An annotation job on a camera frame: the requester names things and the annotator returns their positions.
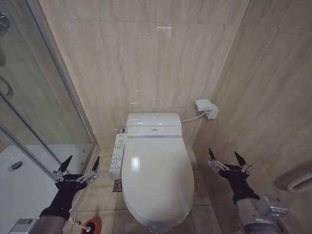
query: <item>floor tile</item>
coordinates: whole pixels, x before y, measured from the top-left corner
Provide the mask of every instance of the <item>floor tile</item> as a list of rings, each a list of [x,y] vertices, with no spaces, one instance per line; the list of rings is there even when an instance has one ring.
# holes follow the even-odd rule
[[[194,202],[193,205],[211,205],[211,201],[205,187],[203,177],[199,170],[193,170],[194,174]]]
[[[115,210],[118,193],[113,193],[114,181],[109,173],[99,173],[99,177],[89,186],[87,194],[79,206],[79,211]]]
[[[113,234],[145,234],[145,229],[128,210],[116,210]]]
[[[120,209],[127,209],[127,206],[126,206],[126,203],[125,201],[123,200],[123,195],[122,193],[118,193],[118,200],[117,200],[117,207],[116,207],[117,210],[120,210]]]
[[[188,156],[189,156],[189,159],[190,159],[192,168],[193,168],[193,169],[198,169],[198,164],[197,164],[195,155],[194,155],[194,153],[193,153],[193,151],[192,151],[192,148],[191,148],[191,147],[186,147],[186,151],[187,151],[187,154],[188,154]]]
[[[76,218],[83,223],[94,218],[102,224],[101,234],[112,234],[115,211],[79,211]],[[79,234],[80,230],[80,227],[74,225],[71,234]]]
[[[221,234],[212,206],[193,206],[191,212],[196,234]]]
[[[72,227],[73,227],[73,224],[71,222],[67,221],[65,223],[64,228],[63,228],[63,234],[70,234]]]
[[[141,225],[128,210],[116,210],[113,234],[149,234],[146,227]],[[195,228],[191,214],[183,223],[177,225],[165,234],[195,234]]]
[[[109,172],[111,162],[112,162],[112,150],[101,150],[99,152],[99,169],[98,172]]]
[[[175,226],[165,234],[195,234],[194,223],[191,213],[185,218],[183,223]]]

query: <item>toilet seat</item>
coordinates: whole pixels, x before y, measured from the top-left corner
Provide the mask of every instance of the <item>toilet seat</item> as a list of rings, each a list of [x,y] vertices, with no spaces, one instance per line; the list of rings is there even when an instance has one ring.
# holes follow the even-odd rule
[[[121,179],[129,211],[150,229],[176,226],[191,210],[194,176],[182,137],[128,138]]]

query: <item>wall tile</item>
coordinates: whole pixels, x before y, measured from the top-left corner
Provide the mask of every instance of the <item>wall tile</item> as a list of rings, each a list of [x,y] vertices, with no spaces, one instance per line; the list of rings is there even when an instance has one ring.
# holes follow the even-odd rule
[[[216,24],[49,20],[49,25],[101,149],[113,148],[128,113],[195,116],[194,100],[210,97],[234,32],[233,26]],[[199,121],[183,124],[187,146]]]
[[[245,69],[227,77],[226,82],[231,85],[218,84],[214,91],[221,100],[217,102],[219,116],[214,121],[203,119],[193,149],[199,168],[206,175],[204,180],[222,233],[237,231],[237,213],[228,183],[205,166],[208,147],[218,160],[235,165],[234,151],[238,151],[253,164],[248,182],[256,193],[278,196],[291,207],[283,218],[290,233],[311,232],[309,221],[303,217],[312,208],[311,191],[293,194],[283,187],[286,174],[298,176],[298,171],[304,170],[296,169],[311,166],[311,41],[312,32],[278,30],[243,87],[236,86],[236,82],[241,82]]]
[[[241,25],[277,28],[293,0],[250,0]]]
[[[282,28],[312,31],[312,1],[294,0]]]
[[[235,107],[276,30],[253,26],[239,28],[215,88],[217,92],[212,96],[217,106]]]
[[[205,0],[198,22],[238,24],[247,3],[247,0]]]
[[[237,24],[247,0],[40,0],[47,19]]]

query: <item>floor drain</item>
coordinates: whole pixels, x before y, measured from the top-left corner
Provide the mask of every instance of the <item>floor drain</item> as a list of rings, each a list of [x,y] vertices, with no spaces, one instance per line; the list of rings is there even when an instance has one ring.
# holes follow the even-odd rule
[[[122,192],[121,179],[116,179],[115,180],[113,192]]]
[[[18,162],[15,162],[11,165],[11,167],[9,167],[9,170],[10,171],[16,171],[17,169],[19,169],[21,166],[23,165],[23,162],[22,161],[18,161]]]

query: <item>white toilet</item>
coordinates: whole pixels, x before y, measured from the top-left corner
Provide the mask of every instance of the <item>white toilet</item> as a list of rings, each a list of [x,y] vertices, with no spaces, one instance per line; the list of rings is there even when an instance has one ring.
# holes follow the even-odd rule
[[[126,133],[121,169],[124,201],[150,232],[165,232],[183,222],[193,204],[193,170],[179,115],[129,114]]]

